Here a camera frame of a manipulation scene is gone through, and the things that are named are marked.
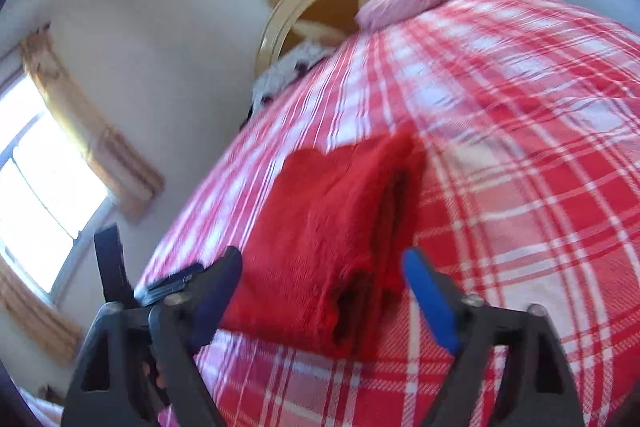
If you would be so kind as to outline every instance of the red and white checkered blanket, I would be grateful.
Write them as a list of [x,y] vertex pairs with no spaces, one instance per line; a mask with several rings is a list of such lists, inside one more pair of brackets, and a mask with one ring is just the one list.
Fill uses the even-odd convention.
[[[291,151],[412,120],[429,162],[415,243],[465,292],[546,306],[604,425],[640,378],[639,79],[640,36],[554,0],[453,0],[354,36],[238,136],[142,283],[242,248]],[[198,366],[230,426],[419,425],[451,359],[408,291],[380,346],[362,364],[220,331]]]

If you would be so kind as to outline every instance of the window sill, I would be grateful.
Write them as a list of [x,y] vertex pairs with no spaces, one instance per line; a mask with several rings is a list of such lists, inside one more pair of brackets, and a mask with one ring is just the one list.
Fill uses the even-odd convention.
[[22,57],[17,48],[0,58],[0,96],[9,91],[23,76]]
[[94,212],[94,215],[89,219],[89,222],[84,227],[79,240],[66,256],[65,263],[62,265],[56,281],[51,287],[49,292],[49,301],[52,304],[60,304],[60,301],[65,296],[66,288],[71,282],[78,266],[84,256],[87,254],[91,247],[91,243],[94,240],[94,232],[98,230],[107,218],[110,216],[115,205],[109,198],[105,199],[98,209]]

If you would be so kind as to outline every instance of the bed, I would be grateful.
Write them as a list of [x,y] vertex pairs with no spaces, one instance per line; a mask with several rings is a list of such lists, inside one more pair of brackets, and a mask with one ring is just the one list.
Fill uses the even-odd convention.
[[[640,378],[640,36],[556,0],[451,0],[363,34],[365,1],[276,6],[257,73],[304,37],[346,40],[242,130],[140,284],[242,248],[293,150],[411,121],[428,154],[415,244],[492,305],[544,305],[585,422],[604,425]],[[219,331],[197,364],[230,426],[419,425],[451,358],[410,292],[378,349],[334,361]],[[473,425],[503,363],[497,351]],[[162,421],[175,425],[170,410]]]

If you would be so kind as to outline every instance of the curtain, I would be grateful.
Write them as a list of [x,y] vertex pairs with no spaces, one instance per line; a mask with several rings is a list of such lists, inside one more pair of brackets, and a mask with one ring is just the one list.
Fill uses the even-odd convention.
[[1,252],[0,307],[53,360],[64,365],[75,359],[81,328],[42,301]]
[[46,28],[29,35],[20,47],[25,71],[53,118],[109,189],[124,216],[140,220],[164,189],[162,174],[87,99],[55,54]]

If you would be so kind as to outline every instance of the bolt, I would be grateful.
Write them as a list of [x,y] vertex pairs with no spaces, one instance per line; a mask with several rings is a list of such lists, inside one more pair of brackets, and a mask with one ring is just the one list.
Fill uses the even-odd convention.
[[482,306],[484,306],[484,299],[481,296],[476,295],[475,293],[472,293],[471,295],[465,295],[462,298],[462,301],[467,306],[471,306],[472,308],[481,308]]
[[546,317],[548,315],[546,308],[542,304],[530,304],[527,307],[527,313],[536,317]]

